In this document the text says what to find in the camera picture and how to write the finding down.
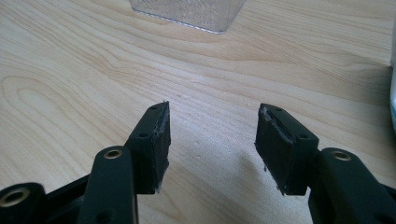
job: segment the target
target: transparent box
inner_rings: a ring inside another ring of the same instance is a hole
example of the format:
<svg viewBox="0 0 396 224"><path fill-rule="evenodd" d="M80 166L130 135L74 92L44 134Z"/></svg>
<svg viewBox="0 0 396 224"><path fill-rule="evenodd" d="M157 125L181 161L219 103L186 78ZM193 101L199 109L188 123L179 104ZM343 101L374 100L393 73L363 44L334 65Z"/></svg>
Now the transparent box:
<svg viewBox="0 0 396 224"><path fill-rule="evenodd" d="M224 33L246 0L130 0L135 11Z"/></svg>

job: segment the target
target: black plastic part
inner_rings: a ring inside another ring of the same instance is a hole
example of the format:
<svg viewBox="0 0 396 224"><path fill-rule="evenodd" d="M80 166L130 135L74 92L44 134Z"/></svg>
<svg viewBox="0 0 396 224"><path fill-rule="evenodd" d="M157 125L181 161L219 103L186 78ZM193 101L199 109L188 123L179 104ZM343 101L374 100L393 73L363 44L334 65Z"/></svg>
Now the black plastic part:
<svg viewBox="0 0 396 224"><path fill-rule="evenodd" d="M282 194L305 195L318 138L285 110L261 104L255 145Z"/></svg>
<svg viewBox="0 0 396 224"><path fill-rule="evenodd" d="M12 206L0 206L0 223L71 224L78 216L79 223L107 223L110 219L111 223L138 223L136 193L154 193L169 165L169 119L168 102L151 106L124 147L107 148L97 155L93 176L83 176L48 195L36 183L1 190L2 205L20 195L8 197L14 189L28 189L29 197ZM114 159L121 162L101 160L100 155L111 149L122 150L122 160Z"/></svg>
<svg viewBox="0 0 396 224"><path fill-rule="evenodd" d="M134 173L127 147L109 147L96 155L77 223L137 223Z"/></svg>
<svg viewBox="0 0 396 224"><path fill-rule="evenodd" d="M393 201L396 203L396 189L393 189L391 187L388 187L386 185L382 185L385 190L387 191L387 193L390 195L390 197L392 197Z"/></svg>
<svg viewBox="0 0 396 224"><path fill-rule="evenodd" d="M169 166L171 144L169 103L151 106L137 123L125 146L134 160L134 182L137 194L154 194L159 190Z"/></svg>
<svg viewBox="0 0 396 224"><path fill-rule="evenodd" d="M43 186L25 183L0 191L0 223L44 223L46 194Z"/></svg>
<svg viewBox="0 0 396 224"><path fill-rule="evenodd" d="M47 224L76 223L89 178L89 175L85 175L47 194Z"/></svg>
<svg viewBox="0 0 396 224"><path fill-rule="evenodd" d="M318 176L309 197L314 223L396 223L396 203L354 154L323 149Z"/></svg>

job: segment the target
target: screw hole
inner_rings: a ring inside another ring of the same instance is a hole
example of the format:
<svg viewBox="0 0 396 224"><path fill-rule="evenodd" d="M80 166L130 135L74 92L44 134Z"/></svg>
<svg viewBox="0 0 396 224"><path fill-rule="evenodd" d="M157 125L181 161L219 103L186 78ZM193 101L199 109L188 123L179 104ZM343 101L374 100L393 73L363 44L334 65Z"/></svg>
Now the screw hole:
<svg viewBox="0 0 396 224"><path fill-rule="evenodd" d="M30 194L27 188L14 189L0 199L0 207L10 207L23 202Z"/></svg>
<svg viewBox="0 0 396 224"><path fill-rule="evenodd" d="M332 155L340 161L350 161L351 158L348 154L346 154L345 152L341 152L341 151L334 151L332 152Z"/></svg>
<svg viewBox="0 0 396 224"><path fill-rule="evenodd" d="M100 212L96 216L95 221L98 224L107 224L113 220L113 217L114 217L114 212L112 210L106 210L106 211Z"/></svg>
<svg viewBox="0 0 396 224"><path fill-rule="evenodd" d="M113 149L113 150L109 150L106 154L105 154L105 158L112 160L112 159L116 159L118 157L120 157L122 155L122 151L119 149Z"/></svg>

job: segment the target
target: light wood surface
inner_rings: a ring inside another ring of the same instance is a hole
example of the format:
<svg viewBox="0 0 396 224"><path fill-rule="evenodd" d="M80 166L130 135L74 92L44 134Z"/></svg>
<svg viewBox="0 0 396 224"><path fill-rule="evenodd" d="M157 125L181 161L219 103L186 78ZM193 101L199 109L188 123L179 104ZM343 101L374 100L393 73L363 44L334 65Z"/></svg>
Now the light wood surface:
<svg viewBox="0 0 396 224"><path fill-rule="evenodd" d="M310 223L254 148L261 102L320 148L357 154L396 188L389 114L393 0L247 0L224 35L132 11L127 0L0 0L0 189L47 192L171 106L170 167L142 223Z"/></svg>

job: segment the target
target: wood grain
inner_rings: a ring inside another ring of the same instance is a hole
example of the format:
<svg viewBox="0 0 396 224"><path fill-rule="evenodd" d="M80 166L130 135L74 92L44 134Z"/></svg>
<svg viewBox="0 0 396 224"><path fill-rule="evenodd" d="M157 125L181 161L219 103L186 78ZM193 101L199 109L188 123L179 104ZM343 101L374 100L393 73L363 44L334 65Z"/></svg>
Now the wood grain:
<svg viewBox="0 0 396 224"><path fill-rule="evenodd" d="M0 1L0 188L52 191L171 104L170 168L142 223L309 223L254 148L261 102L320 148L357 154L396 188L391 0L247 0L224 35L135 13L127 0Z"/></svg>

